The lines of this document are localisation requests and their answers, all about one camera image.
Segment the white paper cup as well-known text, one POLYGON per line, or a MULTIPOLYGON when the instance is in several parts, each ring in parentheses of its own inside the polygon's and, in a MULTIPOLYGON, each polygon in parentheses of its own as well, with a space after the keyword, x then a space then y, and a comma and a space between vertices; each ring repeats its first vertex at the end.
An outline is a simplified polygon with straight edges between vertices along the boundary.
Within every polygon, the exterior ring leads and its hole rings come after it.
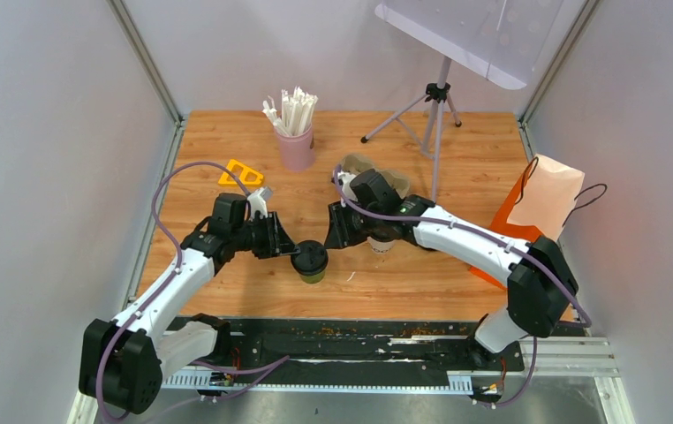
POLYGON ((396 244, 395 240, 379 240, 372 237, 368 237, 367 242, 377 254, 387 253, 396 244))

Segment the orange paper bag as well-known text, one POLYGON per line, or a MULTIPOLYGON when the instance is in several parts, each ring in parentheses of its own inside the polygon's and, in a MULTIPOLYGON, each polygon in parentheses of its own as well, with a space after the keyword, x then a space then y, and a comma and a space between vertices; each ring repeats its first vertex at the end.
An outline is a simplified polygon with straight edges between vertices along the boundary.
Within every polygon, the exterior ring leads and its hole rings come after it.
POLYGON ((545 155, 536 155, 495 213, 488 228, 534 242, 540 236, 557 241, 577 208, 586 174, 545 155))

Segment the green paper cup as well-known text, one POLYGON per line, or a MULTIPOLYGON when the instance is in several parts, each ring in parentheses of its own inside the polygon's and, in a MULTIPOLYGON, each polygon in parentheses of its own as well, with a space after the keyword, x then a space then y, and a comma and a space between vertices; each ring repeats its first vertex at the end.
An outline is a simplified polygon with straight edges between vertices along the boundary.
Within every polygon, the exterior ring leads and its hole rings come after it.
POLYGON ((305 283, 305 284, 318 284, 320 281, 323 280, 323 278, 326 275, 326 271, 323 270, 317 274, 312 274, 312 275, 304 275, 300 274, 300 279, 305 283))

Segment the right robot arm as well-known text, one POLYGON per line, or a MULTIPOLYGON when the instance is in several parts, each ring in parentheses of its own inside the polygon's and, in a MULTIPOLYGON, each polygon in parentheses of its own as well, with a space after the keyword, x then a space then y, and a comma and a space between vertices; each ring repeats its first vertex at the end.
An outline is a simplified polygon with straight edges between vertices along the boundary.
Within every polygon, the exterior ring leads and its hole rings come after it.
POLYGON ((329 205, 328 249, 369 239, 404 241, 447 254, 483 271, 507 291, 507 302, 480 319, 466 345, 477 368, 489 368, 502 351, 523 337, 550 337, 578 285, 558 244, 545 236, 513 238, 469 223, 435 202, 402 197, 378 171, 360 174, 336 167, 332 182, 340 196, 329 205))

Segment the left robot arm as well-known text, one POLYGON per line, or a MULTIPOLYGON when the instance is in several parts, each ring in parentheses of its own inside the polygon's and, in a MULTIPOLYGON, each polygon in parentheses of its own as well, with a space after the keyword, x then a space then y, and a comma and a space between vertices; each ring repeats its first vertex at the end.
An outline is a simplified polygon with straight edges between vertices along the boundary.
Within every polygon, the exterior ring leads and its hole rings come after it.
POLYGON ((180 309, 238 252, 258 259, 299 253, 266 202, 236 193, 217 196, 212 213, 180 243, 150 288, 111 321, 93 320, 83 336, 79 391, 129 413, 145 412, 165 378, 195 360, 225 363, 231 326, 207 314, 165 333, 180 309))

